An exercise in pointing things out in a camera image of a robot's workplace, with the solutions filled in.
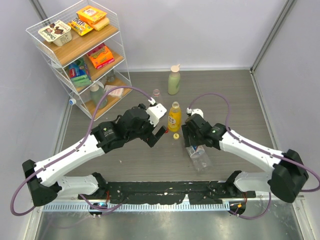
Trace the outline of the clear bottle red label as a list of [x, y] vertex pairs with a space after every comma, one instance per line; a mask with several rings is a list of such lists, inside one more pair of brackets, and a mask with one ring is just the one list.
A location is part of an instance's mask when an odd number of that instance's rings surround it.
[[155, 100], [156, 103], [158, 104], [164, 104], [162, 94], [159, 89], [154, 89], [152, 92], [152, 98]]

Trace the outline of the yellow juice bottle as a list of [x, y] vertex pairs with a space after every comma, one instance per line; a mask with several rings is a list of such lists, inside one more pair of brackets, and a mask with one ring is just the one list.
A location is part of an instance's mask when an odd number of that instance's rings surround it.
[[181, 126], [181, 119], [182, 111], [180, 104], [177, 101], [174, 101], [168, 114], [168, 130], [171, 132], [177, 132]]

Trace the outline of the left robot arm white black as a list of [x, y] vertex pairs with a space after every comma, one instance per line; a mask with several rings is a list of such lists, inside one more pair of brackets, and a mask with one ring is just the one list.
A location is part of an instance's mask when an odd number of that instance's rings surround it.
[[27, 160], [22, 168], [34, 206], [44, 206], [57, 197], [85, 195], [90, 199], [102, 199], [107, 195], [108, 185], [101, 174], [69, 177], [66, 174], [91, 159], [100, 157], [126, 143], [140, 139], [153, 147], [165, 133], [162, 126], [156, 134], [160, 119], [166, 108], [157, 103], [146, 108], [139, 104], [118, 115], [115, 120], [100, 123], [89, 131], [86, 138], [62, 152], [45, 160]]

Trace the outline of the clear bottle blue white label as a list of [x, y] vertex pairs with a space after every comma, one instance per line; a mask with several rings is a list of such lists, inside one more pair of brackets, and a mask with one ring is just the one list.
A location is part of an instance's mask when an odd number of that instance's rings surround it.
[[200, 146], [189, 146], [186, 148], [189, 157], [192, 161], [194, 169], [201, 173], [209, 168], [212, 167], [212, 162], [209, 159], [207, 153], [205, 152], [205, 149], [202, 145]]

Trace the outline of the yellow bottle cap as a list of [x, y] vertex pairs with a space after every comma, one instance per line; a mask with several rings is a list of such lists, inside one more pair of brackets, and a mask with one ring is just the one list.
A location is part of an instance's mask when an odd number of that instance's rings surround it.
[[178, 133], [175, 133], [175, 134], [173, 135], [173, 138], [174, 138], [175, 140], [178, 140], [178, 139], [180, 138], [180, 136], [179, 136]]

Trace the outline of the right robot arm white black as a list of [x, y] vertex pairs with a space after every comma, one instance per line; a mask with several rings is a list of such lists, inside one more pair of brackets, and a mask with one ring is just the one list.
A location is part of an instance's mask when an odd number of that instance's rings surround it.
[[309, 175], [300, 155], [289, 149], [282, 152], [265, 147], [237, 134], [229, 127], [214, 126], [197, 113], [182, 125], [185, 147], [206, 146], [234, 154], [259, 167], [262, 172], [236, 171], [226, 184], [226, 193], [233, 198], [243, 192], [270, 192], [278, 199], [293, 203]]

